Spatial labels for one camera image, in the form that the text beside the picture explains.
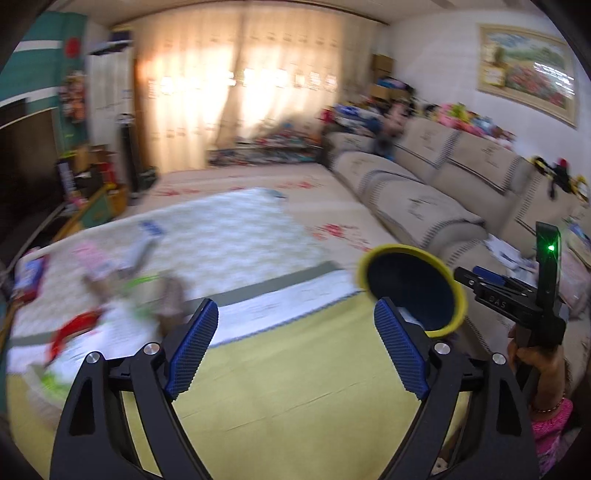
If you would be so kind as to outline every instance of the person's hand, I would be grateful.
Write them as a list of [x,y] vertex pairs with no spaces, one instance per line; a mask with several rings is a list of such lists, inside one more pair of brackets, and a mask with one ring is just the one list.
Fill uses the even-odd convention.
[[[564,364],[564,349],[562,345],[553,351],[540,347],[517,348],[515,343],[515,327],[509,332],[510,341],[507,347],[509,366],[516,370],[515,361],[519,359],[527,365],[537,368],[540,372],[538,390],[532,401],[534,410],[551,410],[560,403],[566,388],[566,369]],[[541,414],[533,412],[534,420],[552,418],[558,410]]]

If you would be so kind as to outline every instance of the picture frame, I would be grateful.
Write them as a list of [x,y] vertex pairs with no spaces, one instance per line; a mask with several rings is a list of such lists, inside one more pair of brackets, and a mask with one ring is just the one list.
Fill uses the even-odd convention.
[[525,28],[481,24],[478,90],[577,126],[573,53],[558,38]]

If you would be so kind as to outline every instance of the pink sleeve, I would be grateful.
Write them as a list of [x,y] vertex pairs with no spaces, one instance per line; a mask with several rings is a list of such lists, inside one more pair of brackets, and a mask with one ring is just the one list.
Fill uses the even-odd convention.
[[540,475],[545,475],[555,464],[560,433],[564,429],[572,411],[573,403],[568,398],[565,398],[554,418],[531,422],[534,431],[535,450],[540,461]]

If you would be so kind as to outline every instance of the beige sofa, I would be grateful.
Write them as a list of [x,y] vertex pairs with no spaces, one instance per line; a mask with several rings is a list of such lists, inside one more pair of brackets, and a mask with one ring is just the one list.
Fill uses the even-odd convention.
[[[491,233],[531,258],[535,223],[556,225],[580,208],[578,199],[557,189],[524,158],[466,132],[424,118],[409,121],[395,148],[395,163],[370,153],[366,138],[329,137],[330,169],[400,243],[440,257],[451,269],[474,266],[506,274],[487,250]],[[466,324],[483,352],[506,351],[512,322],[473,299],[466,289]],[[571,390],[584,376],[591,343],[589,309],[570,319],[564,345]]]

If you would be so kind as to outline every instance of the blue gripper pad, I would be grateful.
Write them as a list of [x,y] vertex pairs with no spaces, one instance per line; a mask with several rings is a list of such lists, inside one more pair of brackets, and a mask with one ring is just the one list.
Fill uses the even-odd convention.
[[374,323],[404,388],[419,400],[425,399],[430,390],[426,381],[425,360],[385,300],[375,305]]
[[193,322],[170,361],[166,393],[176,400],[191,386],[193,377],[217,329],[217,304],[209,301]]

